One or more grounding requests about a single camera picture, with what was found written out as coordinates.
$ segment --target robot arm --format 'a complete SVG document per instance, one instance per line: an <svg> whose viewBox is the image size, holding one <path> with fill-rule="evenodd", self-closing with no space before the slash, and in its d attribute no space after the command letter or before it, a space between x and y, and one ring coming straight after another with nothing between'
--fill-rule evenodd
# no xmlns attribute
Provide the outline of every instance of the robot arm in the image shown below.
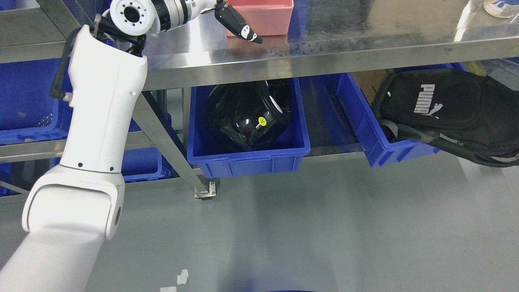
<svg viewBox="0 0 519 292"><path fill-rule="evenodd" d="M0 271L0 291L85 289L122 210L122 155L147 74L144 33L176 28L212 10L238 37L262 42L225 0L114 0L94 36L81 28L69 67L73 93L53 87L74 108L63 157L29 194L22 215L29 234ZM131 42L131 53L104 44L104 34Z"/></svg>
<svg viewBox="0 0 519 292"><path fill-rule="evenodd" d="M114 0L110 17L128 35L147 31L165 32L186 24L199 14L214 10L214 16L225 28L241 39L261 44L263 39L247 25L243 17L227 0Z"/></svg>

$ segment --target black bag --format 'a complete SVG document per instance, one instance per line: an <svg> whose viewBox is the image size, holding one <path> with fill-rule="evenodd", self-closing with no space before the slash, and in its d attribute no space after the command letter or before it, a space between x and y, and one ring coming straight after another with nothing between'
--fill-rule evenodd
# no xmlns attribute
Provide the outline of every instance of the black bag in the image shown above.
<svg viewBox="0 0 519 292"><path fill-rule="evenodd" d="M519 165L519 91L490 77L454 69L397 73L383 84L373 111L397 140L481 165Z"/></svg>

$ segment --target black cable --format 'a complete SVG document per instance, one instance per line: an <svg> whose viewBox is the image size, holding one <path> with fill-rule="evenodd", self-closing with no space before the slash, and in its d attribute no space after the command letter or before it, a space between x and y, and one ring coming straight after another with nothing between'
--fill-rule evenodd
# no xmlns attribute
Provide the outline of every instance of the black cable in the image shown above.
<svg viewBox="0 0 519 292"><path fill-rule="evenodd" d="M74 29L69 37L66 39L65 45L63 46L63 53L61 54L61 63L58 68L58 72L56 73L56 77L54 78L54 82L52 82L52 87L50 89L50 96L56 99L65 98L65 93L61 87L63 86L63 76L65 73L65 68L67 64L67 60L72 53L72 49L74 47L74 42L76 41L77 34L81 30L81 27Z"/></svg>

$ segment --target blue storage bin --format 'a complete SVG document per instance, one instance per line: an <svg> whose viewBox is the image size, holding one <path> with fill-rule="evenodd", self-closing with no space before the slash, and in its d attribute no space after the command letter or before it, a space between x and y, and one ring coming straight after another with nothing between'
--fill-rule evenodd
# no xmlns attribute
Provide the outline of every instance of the blue storage bin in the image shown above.
<svg viewBox="0 0 519 292"><path fill-rule="evenodd" d="M310 153L310 139L299 80L290 80L293 122L269 150L227 153L206 125L204 108L214 86L192 89L187 160L196 164L206 178L236 177L296 171Z"/></svg>
<svg viewBox="0 0 519 292"><path fill-rule="evenodd" d="M16 0L0 0L0 11L16 9Z"/></svg>
<svg viewBox="0 0 519 292"><path fill-rule="evenodd" d="M129 132L140 131L140 127L132 120ZM51 160L51 167L59 164L61 158ZM162 156L160 151L153 148L125 150L122 157L122 176L125 182L167 179L174 176L171 164Z"/></svg>
<svg viewBox="0 0 519 292"><path fill-rule="evenodd" d="M0 64L0 144L66 137L72 108L49 94L59 64L60 59ZM71 90L70 83L65 89Z"/></svg>
<svg viewBox="0 0 519 292"><path fill-rule="evenodd" d="M2 163L0 164L0 180L6 183L11 183L11 164ZM0 187L0 197L9 196L12 194L10 189Z"/></svg>
<svg viewBox="0 0 519 292"><path fill-rule="evenodd" d="M454 68L467 71L462 63L398 68L395 71L437 68ZM413 140L390 143L353 75L351 73L340 74L338 77L333 75L331 81L337 86L336 94L347 113L371 167L380 167L440 152L438 148Z"/></svg>

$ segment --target backpack strap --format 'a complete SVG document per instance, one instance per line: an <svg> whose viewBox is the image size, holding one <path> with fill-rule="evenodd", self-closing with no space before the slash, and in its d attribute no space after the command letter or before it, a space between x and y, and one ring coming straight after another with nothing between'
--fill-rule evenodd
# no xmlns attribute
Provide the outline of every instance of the backpack strap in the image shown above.
<svg viewBox="0 0 519 292"><path fill-rule="evenodd" d="M397 124L389 120L379 120L381 126L387 127L398 140L411 139L425 144L437 139L440 135L436 132L422 132L403 124Z"/></svg>

